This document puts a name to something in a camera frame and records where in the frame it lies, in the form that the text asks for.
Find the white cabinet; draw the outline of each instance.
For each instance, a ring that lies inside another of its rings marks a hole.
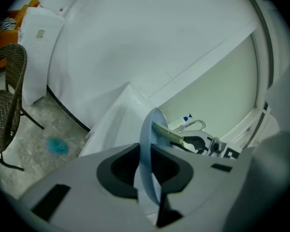
[[[46,95],[49,61],[64,21],[48,9],[29,7],[26,11],[18,43],[28,57],[22,93],[28,105]]]

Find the blue cloth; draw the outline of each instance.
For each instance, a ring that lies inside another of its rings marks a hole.
[[[68,153],[68,144],[60,138],[49,137],[46,139],[46,148],[50,152],[54,152],[61,155]]]

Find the wicker chair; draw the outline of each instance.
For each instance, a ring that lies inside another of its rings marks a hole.
[[[21,93],[24,74],[27,65],[27,53],[23,46],[19,44],[8,44],[0,48],[0,60],[7,58],[7,68],[5,74],[5,88],[0,90],[0,163],[8,168],[19,168],[3,161],[2,152],[12,142],[20,121],[20,116],[27,116],[32,122],[44,129],[22,108]],[[9,92],[8,86],[14,89],[14,93]]]

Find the tiled floor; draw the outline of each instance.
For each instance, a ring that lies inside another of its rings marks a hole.
[[[5,72],[0,72],[0,89],[4,89],[4,78]],[[0,164],[0,187],[15,198],[19,198],[43,176],[76,158],[85,145],[87,134],[49,94],[32,107],[23,102],[23,107],[45,129],[40,129],[27,117],[21,116],[16,136],[3,153],[6,163],[25,169],[22,172]],[[68,144],[69,153],[58,155],[49,152],[45,147],[47,137],[63,139]]]

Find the chair leg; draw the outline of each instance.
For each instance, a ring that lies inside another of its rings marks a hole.
[[[14,165],[10,165],[10,164],[7,164],[6,162],[4,162],[2,153],[1,153],[0,163],[7,168],[13,168],[13,169],[17,169],[20,171],[24,171],[23,168],[20,168],[20,167],[14,166]]]
[[[36,124],[38,127],[40,127],[42,130],[44,130],[44,127],[43,126],[41,126],[37,121],[35,121],[25,110],[24,110],[24,108],[21,108],[20,109],[22,112],[23,112],[23,114],[25,115],[25,116],[27,116],[34,124]]]

